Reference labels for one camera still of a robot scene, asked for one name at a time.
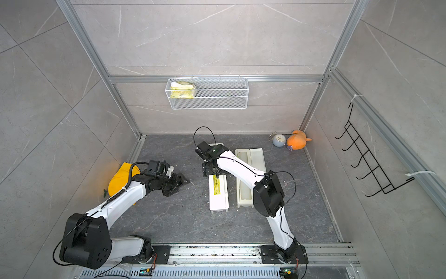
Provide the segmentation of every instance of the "wall hook rack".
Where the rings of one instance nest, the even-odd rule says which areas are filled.
[[[352,167],[356,168],[359,166],[359,164],[361,163],[361,161],[364,159],[365,163],[367,164],[367,167],[369,168],[369,172],[364,175],[363,177],[356,177],[356,179],[361,180],[366,178],[367,176],[369,176],[370,174],[373,175],[373,177],[375,178],[375,181],[378,183],[379,187],[381,188],[379,191],[375,192],[374,194],[371,195],[365,195],[366,197],[371,197],[374,196],[376,194],[378,194],[379,192],[383,192],[384,194],[388,194],[396,189],[398,189],[399,187],[406,185],[407,183],[411,182],[412,180],[415,180],[415,178],[411,177],[409,179],[406,180],[406,182],[404,182],[403,184],[401,184],[400,186],[395,187],[393,185],[393,183],[390,181],[389,177],[387,176],[387,174],[385,173],[385,171],[383,170],[383,168],[381,167],[381,165],[379,164],[378,160],[375,158],[375,156],[373,155],[373,153],[370,151],[370,148],[367,146],[367,144],[365,143],[365,141],[362,139],[361,135],[358,133],[358,131],[356,131],[356,128],[353,126],[353,124],[350,122],[350,117],[351,117],[351,112],[353,110],[353,103],[351,102],[348,105],[348,108],[350,109],[350,114],[348,115],[348,120],[347,123],[344,125],[344,132],[342,133],[342,135],[340,137],[335,137],[336,139],[340,139],[342,138],[345,134],[347,134],[351,140],[353,141],[350,146],[347,149],[343,149],[342,151],[347,151],[349,150],[353,145],[358,149],[359,153],[361,154],[361,157],[359,158],[359,162],[356,166],[351,165]],[[358,135],[357,137],[355,137],[355,139],[353,139],[354,137],[350,134],[350,132],[348,131],[348,129],[351,128],[355,131],[355,133]],[[366,147],[366,151],[363,153],[361,152],[361,149],[359,148],[357,142],[362,142],[362,144]],[[374,166],[375,164],[372,164],[372,162],[367,161],[367,159],[365,158],[365,155],[369,153],[371,155],[371,157],[373,158],[372,160],[375,161],[375,164],[377,165],[376,167],[374,167],[373,169],[370,167],[371,165]],[[384,174],[385,178],[388,181],[388,184],[386,186],[382,186],[381,183],[379,182],[378,178],[376,177],[374,171],[376,170],[381,170],[381,172]]]

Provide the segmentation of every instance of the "wall tile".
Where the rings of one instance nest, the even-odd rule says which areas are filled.
[[[0,25],[0,52],[17,45],[6,30]]]
[[[0,9],[0,24],[17,43],[64,22],[66,19],[54,0],[7,0]]]
[[[326,65],[108,66],[111,75],[322,75]]]
[[[360,22],[339,69],[446,181],[446,67]]]
[[[289,133],[303,119],[307,105],[248,106],[246,109],[186,109],[129,106],[143,133],[193,133],[199,126],[214,133]]]
[[[318,120],[313,115],[305,133],[313,140],[306,145],[343,241],[351,242],[368,278],[398,276],[362,208],[361,202]]]
[[[117,83],[127,105],[169,106],[165,83]]]
[[[100,79],[68,23],[21,47],[71,107]]]
[[[111,134],[105,148],[113,155],[116,161],[121,165],[127,161],[130,152],[135,145],[136,137],[128,125],[125,118],[121,118],[113,134]]]
[[[143,5],[193,5],[193,4],[233,4],[234,0],[71,0],[76,4],[143,4]],[[353,3],[353,0],[243,0],[242,4],[315,4],[315,3]]]
[[[0,182],[70,111],[20,47],[0,54]]]
[[[169,106],[165,83],[118,83],[127,105]],[[248,105],[310,104],[317,83],[250,83]]]
[[[1,184],[0,270],[5,278],[25,275],[102,148],[71,111]]]
[[[442,232],[446,230],[444,215],[416,181],[388,194],[365,196],[380,189],[377,182],[372,175],[363,180],[356,179],[369,172],[367,165],[362,161],[357,168],[351,167],[359,161],[358,150],[353,146],[348,151],[341,151],[352,143],[347,134],[335,139],[342,134],[348,119],[349,102],[350,98],[342,89],[332,83],[324,92],[315,116],[353,184],[392,265],[399,278],[442,278],[446,272],[442,260],[444,246],[438,243],[442,243]],[[407,169],[355,107],[350,121],[395,187],[405,182]],[[371,157],[368,157],[368,162],[371,166],[376,163]],[[383,185],[387,185],[381,171],[376,170],[374,174]],[[418,263],[416,267],[411,264],[414,261]]]
[[[104,145],[122,118],[121,110],[103,82],[98,82],[74,111]]]
[[[309,105],[318,83],[251,83],[248,105]]]
[[[371,0],[364,21],[446,64],[446,2]]]
[[[269,66],[326,64],[351,7],[76,5],[75,9],[107,66]],[[173,10],[187,12],[168,16]]]
[[[60,274],[66,271],[66,267],[48,264],[52,257],[53,249],[63,236],[66,220],[74,213],[84,213],[87,210],[101,204],[105,198],[103,190],[108,188],[108,183],[118,171],[119,164],[113,156],[104,148],[98,159],[91,167],[79,189],[62,212],[56,225],[51,230],[36,259],[31,265],[25,278],[59,279]],[[59,260],[59,250],[56,251],[56,260]]]

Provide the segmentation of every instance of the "yellow plush toy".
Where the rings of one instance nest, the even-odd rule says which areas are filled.
[[[128,172],[130,171],[130,166],[132,164],[123,163],[119,168],[119,171],[113,176],[108,184],[108,194],[113,196],[117,192],[119,192],[122,187],[124,187],[128,182]],[[140,174],[141,171],[137,166],[133,167],[132,177]]]
[[[307,138],[304,132],[294,130],[293,134],[286,140],[286,145],[290,151],[298,150],[304,148],[308,141],[311,141],[311,138]]]

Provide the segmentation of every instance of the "orange plush toy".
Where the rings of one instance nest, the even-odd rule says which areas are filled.
[[[290,151],[298,150],[304,148],[308,141],[311,141],[311,138],[307,138],[304,132],[294,130],[291,137],[286,140],[286,145]]]

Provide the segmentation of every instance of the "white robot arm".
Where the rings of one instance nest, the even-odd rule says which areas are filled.
[[[136,164],[145,164],[148,167],[132,177],[130,174]],[[59,258],[91,269],[100,268],[109,259],[129,263],[148,262],[153,256],[150,238],[110,238],[108,231],[129,207],[149,192],[161,190],[163,195],[170,196],[187,183],[189,181],[181,173],[173,173],[173,167],[166,161],[132,164],[129,181],[119,192],[85,214],[75,213],[68,218]],[[54,252],[53,260],[59,265],[67,265],[58,263]]]
[[[265,173],[240,160],[223,145],[200,143],[195,152],[204,160],[203,175],[231,173],[253,190],[254,208],[267,217],[277,256],[283,263],[294,259],[297,247],[284,213],[284,192],[275,172]]]

